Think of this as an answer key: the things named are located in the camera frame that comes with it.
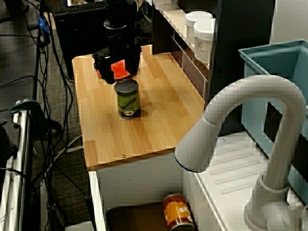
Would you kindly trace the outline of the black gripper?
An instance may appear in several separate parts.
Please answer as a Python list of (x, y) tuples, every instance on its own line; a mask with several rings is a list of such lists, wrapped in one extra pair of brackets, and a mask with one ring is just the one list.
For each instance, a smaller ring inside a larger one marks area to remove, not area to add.
[(108, 45), (95, 52), (94, 69), (99, 72), (107, 84), (114, 84), (114, 72), (109, 60), (125, 59), (125, 69), (131, 75), (135, 75), (139, 69), (141, 53), (141, 37), (136, 36), (130, 27), (107, 29)]

